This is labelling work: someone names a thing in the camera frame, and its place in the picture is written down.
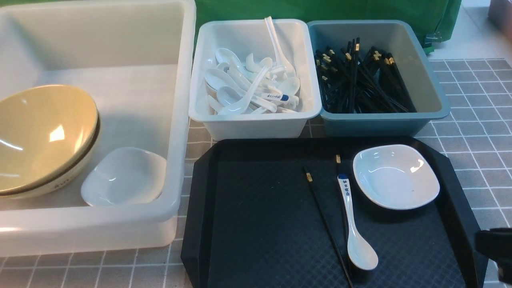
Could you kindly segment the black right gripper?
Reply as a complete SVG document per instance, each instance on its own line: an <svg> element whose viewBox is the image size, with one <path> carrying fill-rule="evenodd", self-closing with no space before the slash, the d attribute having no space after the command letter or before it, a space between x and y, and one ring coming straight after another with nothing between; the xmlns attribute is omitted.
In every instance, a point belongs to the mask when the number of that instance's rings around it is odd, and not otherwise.
<svg viewBox="0 0 512 288"><path fill-rule="evenodd" d="M498 279L512 284L512 229L490 228L475 234L476 250L498 266Z"/></svg>

